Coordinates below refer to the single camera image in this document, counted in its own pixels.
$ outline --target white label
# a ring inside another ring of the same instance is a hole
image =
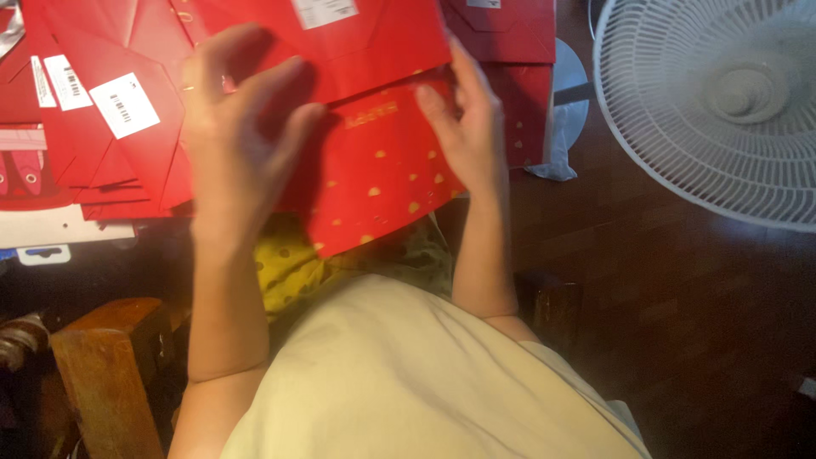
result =
[[[469,7],[501,8],[502,0],[468,0]]]
[[[295,6],[300,25],[305,30],[357,14],[354,0],[292,0],[292,5]]]
[[[42,63],[45,64],[48,76],[51,77],[51,84],[54,85],[56,98],[60,100],[62,111],[90,107],[94,104],[64,55],[47,57],[42,60]]]
[[[42,71],[42,64],[38,56],[31,56],[31,70],[34,73],[34,85],[37,87],[37,101],[41,109],[55,109],[56,100],[48,86],[46,73]]]
[[[134,74],[116,78],[89,92],[117,139],[159,124],[156,110]]]

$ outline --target white fan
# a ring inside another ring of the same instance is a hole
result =
[[[655,180],[816,231],[816,0],[609,0],[592,58],[606,121]]]

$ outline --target dark wooden floor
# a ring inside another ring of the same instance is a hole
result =
[[[559,0],[557,35],[591,71],[585,7]],[[629,403],[655,457],[785,457],[795,388],[816,366],[816,237],[677,197],[594,101],[570,165],[566,183],[513,183],[512,241],[516,271],[584,285],[575,369]]]

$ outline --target barcode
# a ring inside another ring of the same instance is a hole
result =
[[[74,97],[79,97],[82,93],[79,92],[79,82],[77,81],[77,75],[73,72],[73,69],[70,67],[65,67],[63,69],[65,71],[65,77],[68,79],[68,84],[71,85],[71,93]]]
[[[131,116],[128,114],[127,109],[125,109],[125,105],[119,100],[119,95],[112,95],[110,96],[110,100],[113,101],[113,105],[116,106],[116,109],[119,110],[119,115],[122,117],[122,121],[125,123],[129,123],[131,121]]]

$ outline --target person's right hand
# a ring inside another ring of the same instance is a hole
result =
[[[471,197],[505,199],[508,170],[501,100],[490,89],[479,64],[453,36],[450,53],[450,68],[458,83],[456,104],[463,111],[462,118],[457,120],[430,86],[417,89],[417,103],[437,134],[450,169]]]

